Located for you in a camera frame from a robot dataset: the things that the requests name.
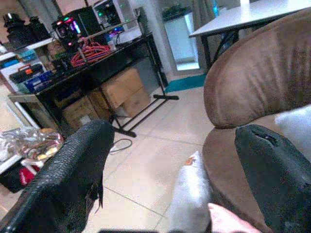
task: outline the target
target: cardboard box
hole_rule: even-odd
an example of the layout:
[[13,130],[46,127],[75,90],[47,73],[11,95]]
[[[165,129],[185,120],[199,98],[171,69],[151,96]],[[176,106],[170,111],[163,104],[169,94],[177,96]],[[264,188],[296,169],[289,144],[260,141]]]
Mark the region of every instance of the cardboard box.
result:
[[129,117],[134,117],[141,110],[147,107],[149,103],[150,96],[146,92],[145,88],[142,87],[138,92],[133,94],[127,101],[125,101],[122,106]]
[[112,108],[116,109],[143,87],[139,72],[128,68],[102,85],[102,90]]
[[64,92],[70,92],[70,94],[65,98],[54,96],[53,100],[58,108],[63,108],[64,106],[67,106],[69,103],[73,102],[74,100],[79,100],[83,96],[81,89],[73,90],[72,93],[71,91],[68,91],[68,89],[66,88],[60,90],[60,93],[63,94]]
[[88,97],[83,97],[67,107],[63,111],[63,116],[74,130],[78,130],[91,120],[99,119]]
[[104,100],[100,91],[93,91],[88,94],[89,101],[93,105],[100,119],[109,120],[111,113],[108,110],[108,105]]

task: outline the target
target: white cushion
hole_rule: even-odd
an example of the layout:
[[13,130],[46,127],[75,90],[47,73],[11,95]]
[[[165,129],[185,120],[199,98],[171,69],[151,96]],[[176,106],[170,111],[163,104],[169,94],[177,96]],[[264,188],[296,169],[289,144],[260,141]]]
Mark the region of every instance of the white cushion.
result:
[[311,105],[281,113],[275,121],[282,134],[311,162]]

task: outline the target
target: beige floor tile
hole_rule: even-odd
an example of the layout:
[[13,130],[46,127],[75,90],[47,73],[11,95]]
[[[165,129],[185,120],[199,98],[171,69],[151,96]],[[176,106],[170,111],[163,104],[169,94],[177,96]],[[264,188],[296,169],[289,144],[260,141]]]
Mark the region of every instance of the beige floor tile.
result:
[[203,145],[206,136],[213,128],[203,102],[188,98],[179,103],[149,136]]
[[168,218],[163,217],[159,224],[156,226],[155,231],[158,233],[168,233],[169,232],[170,221]]
[[7,95],[9,93],[9,90],[4,85],[0,85],[0,132],[21,126],[6,106]]
[[17,193],[11,193],[6,187],[0,186],[0,205],[6,210],[10,210],[17,202],[22,190]]
[[164,214],[180,167],[202,146],[146,137],[104,185]]
[[204,103],[203,92],[204,92],[203,87],[189,89],[187,91],[187,94],[185,95],[184,100],[187,102]]
[[0,221],[3,219],[3,217],[6,215],[7,211],[5,208],[0,205]]
[[[119,152],[113,152],[108,155],[104,168],[104,180],[106,180],[111,175],[111,173],[113,173],[117,169],[117,167],[124,162],[124,160],[131,154],[131,152],[135,149],[135,147],[144,139],[144,136],[137,135],[136,138],[132,138],[120,133],[115,133],[114,142],[123,138],[132,140],[133,144],[130,148],[127,148]],[[129,145],[128,141],[122,141],[117,144],[117,147],[118,149],[120,149],[126,147],[127,145]]]
[[161,219],[160,215],[108,189],[104,189],[104,208],[95,213],[97,208],[98,202],[83,233],[97,233],[100,229],[152,230]]
[[[167,95],[174,96],[178,95],[180,100],[170,100],[163,104],[161,107],[159,107],[154,113],[152,113],[147,119],[145,119],[141,124],[139,124],[135,129],[133,129],[134,132],[137,134],[143,134],[148,135],[151,130],[162,120],[164,119],[167,114],[181,101],[185,99],[185,96],[187,94],[188,90],[185,91],[175,91],[168,93]],[[153,94],[160,94],[161,90],[157,89]],[[149,109],[147,109],[143,114],[141,114],[136,120],[133,121],[133,123],[130,123],[128,126],[125,127],[125,129],[130,129],[132,126],[134,126],[140,119],[143,119],[148,113],[150,113],[152,110],[154,110],[163,100],[159,100],[154,105],[152,105]],[[130,118],[120,118],[121,124],[124,124],[127,122]]]

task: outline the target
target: red cable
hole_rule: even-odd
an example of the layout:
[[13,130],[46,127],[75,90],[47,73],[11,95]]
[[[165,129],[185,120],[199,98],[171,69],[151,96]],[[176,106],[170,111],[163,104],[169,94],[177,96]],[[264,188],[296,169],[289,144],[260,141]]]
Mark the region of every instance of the red cable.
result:
[[[91,41],[82,38],[84,44],[82,45],[82,53],[84,54],[88,63],[96,62],[108,54],[111,53],[110,47],[105,45],[100,45],[97,42]],[[73,67],[79,67],[85,64],[85,61],[81,57],[80,53],[77,52],[71,60]]]

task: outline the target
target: brown armchair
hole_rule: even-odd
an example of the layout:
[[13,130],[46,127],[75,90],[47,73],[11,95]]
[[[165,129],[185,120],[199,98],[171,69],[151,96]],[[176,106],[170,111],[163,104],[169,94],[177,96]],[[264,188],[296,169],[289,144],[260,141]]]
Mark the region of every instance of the brown armchair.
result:
[[269,232],[239,161],[235,130],[252,123],[280,133],[275,114],[311,103],[311,8],[262,27],[228,49],[207,75],[204,98],[215,125],[203,148],[215,198]]

